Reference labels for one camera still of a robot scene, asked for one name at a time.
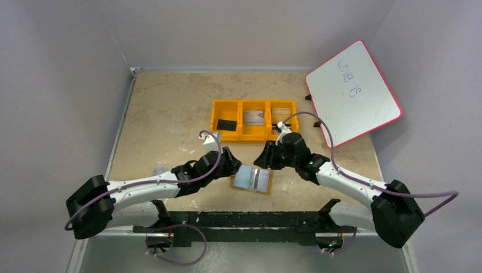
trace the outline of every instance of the white wall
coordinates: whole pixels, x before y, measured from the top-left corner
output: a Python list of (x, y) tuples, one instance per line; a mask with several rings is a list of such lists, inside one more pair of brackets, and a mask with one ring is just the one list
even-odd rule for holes
[(394, 0), (96, 0), (129, 66), (311, 69), (375, 37)]
[(0, 1), (0, 264), (65, 272), (65, 200), (104, 173), (130, 71), (89, 1)]
[(421, 272), (482, 272), (481, 14), (480, 0), (397, 0), (371, 44), (405, 110), (373, 133), (385, 178), (460, 191), (413, 236)]

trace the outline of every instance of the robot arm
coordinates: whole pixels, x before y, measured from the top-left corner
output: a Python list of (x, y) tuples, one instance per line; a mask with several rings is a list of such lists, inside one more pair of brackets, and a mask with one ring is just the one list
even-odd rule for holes
[[(339, 200), (331, 202), (327, 209), (337, 225), (373, 230), (389, 245), (401, 248), (424, 221), (425, 216), (413, 198), (388, 195), (348, 179), (336, 170), (329, 158), (311, 153), (299, 133), (292, 133), (282, 123), (276, 126), (276, 130), (278, 140), (266, 142), (254, 165), (271, 169), (292, 167), (304, 180), (335, 189), (363, 205), (349, 205)], [(400, 181), (386, 184), (339, 169), (382, 189), (410, 193)]]
[(218, 146), (212, 136), (203, 140), (207, 151), (204, 156), (161, 175), (130, 181), (105, 181), (102, 175), (91, 177), (66, 201), (70, 217), (78, 214), (72, 219), (75, 238), (89, 238), (114, 226), (146, 225), (152, 222), (152, 216), (157, 219), (161, 210), (165, 210), (157, 199), (190, 195), (215, 179), (236, 174), (242, 163), (228, 147), (223, 147), (216, 169), (206, 176), (218, 159)]

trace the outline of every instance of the small card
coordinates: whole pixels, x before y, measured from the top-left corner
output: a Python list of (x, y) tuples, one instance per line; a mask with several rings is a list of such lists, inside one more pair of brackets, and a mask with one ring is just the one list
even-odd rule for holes
[(247, 125), (264, 125), (264, 112), (257, 110), (246, 110), (243, 113), (244, 123)]
[(245, 191), (270, 194), (273, 171), (241, 165), (236, 175), (231, 176), (231, 187)]

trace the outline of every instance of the tan table surface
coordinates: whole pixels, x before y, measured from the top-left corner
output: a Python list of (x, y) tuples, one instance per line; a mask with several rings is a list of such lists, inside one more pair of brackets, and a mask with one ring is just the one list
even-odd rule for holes
[[(306, 73), (160, 73), (138, 76), (119, 137), (111, 180), (152, 175), (153, 167), (168, 168), (197, 160), (204, 153), (198, 133), (209, 129), (214, 99), (296, 100), (297, 110), (314, 112)], [(300, 115), (300, 133), (312, 152), (329, 156), (316, 120)], [(234, 156), (252, 165), (263, 143), (229, 143)], [(336, 162), (370, 179), (380, 180), (379, 165), (367, 134), (336, 148)], [(294, 211), (319, 210), (331, 198), (355, 200), (330, 188), (302, 180), (291, 168), (275, 171), (270, 195), (231, 188), (228, 178), (211, 182), (193, 195), (166, 201), (168, 210)]]

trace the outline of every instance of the orange tray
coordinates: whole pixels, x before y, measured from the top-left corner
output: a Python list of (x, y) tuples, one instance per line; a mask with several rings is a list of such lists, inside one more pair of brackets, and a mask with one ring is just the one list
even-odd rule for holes
[[(273, 108), (288, 108), (289, 114), (273, 114)], [(246, 125), (243, 116), (246, 110), (264, 112), (263, 125)], [(219, 131), (222, 141), (229, 142), (264, 142), (276, 140), (278, 135), (273, 124), (282, 121), (288, 115), (296, 113), (296, 103), (291, 100), (214, 100), (211, 112), (211, 131)], [(219, 130), (218, 121), (224, 119), (236, 122), (236, 131)], [(292, 132), (299, 132), (298, 117), (293, 117), (286, 124)]]

